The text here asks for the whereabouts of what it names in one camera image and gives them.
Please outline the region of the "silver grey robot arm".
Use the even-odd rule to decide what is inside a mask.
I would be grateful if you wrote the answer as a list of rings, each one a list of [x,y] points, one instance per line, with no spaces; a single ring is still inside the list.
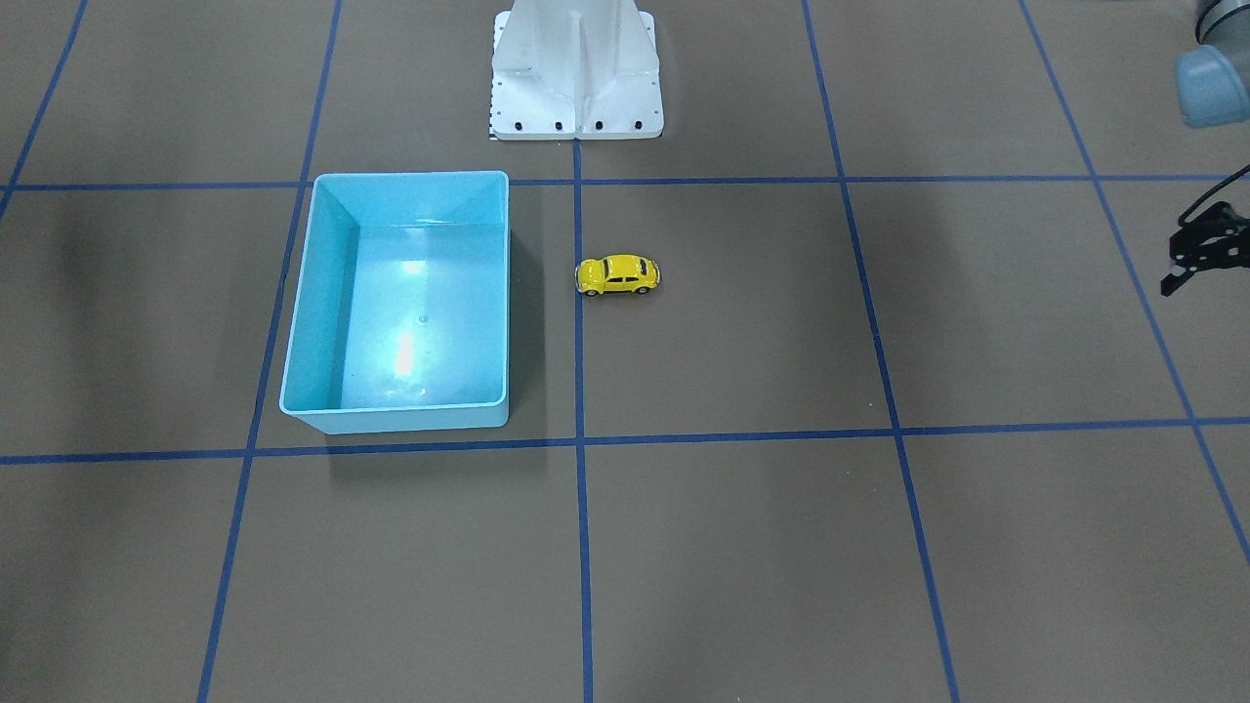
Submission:
[[[1249,118],[1249,3],[1192,4],[1195,48],[1176,60],[1182,121],[1206,129]]]

